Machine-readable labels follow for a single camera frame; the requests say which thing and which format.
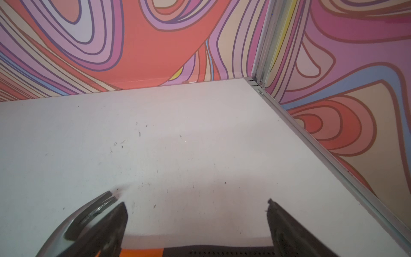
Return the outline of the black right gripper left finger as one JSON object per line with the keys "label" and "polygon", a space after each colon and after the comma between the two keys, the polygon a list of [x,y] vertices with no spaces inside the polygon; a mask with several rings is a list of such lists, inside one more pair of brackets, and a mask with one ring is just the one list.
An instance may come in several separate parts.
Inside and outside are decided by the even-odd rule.
{"label": "black right gripper left finger", "polygon": [[60,257],[118,257],[127,225],[124,202],[117,205]]}

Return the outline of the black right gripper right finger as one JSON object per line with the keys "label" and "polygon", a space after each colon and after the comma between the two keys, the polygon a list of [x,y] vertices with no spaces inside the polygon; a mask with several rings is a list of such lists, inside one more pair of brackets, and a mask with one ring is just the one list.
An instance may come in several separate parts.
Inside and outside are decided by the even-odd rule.
{"label": "black right gripper right finger", "polygon": [[267,220],[277,257],[336,257],[292,215],[272,199],[268,200]]}

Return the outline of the claw hammer orange black handle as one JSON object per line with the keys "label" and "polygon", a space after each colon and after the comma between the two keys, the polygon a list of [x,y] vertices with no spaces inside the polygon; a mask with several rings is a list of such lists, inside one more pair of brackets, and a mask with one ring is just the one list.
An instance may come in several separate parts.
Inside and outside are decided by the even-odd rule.
{"label": "claw hammer orange black handle", "polygon": [[[60,253],[72,246],[119,204],[117,197],[107,191],[83,205],[55,229],[37,256],[60,257]],[[273,246],[192,245],[143,250],[122,248],[119,257],[275,257],[275,253]]]}

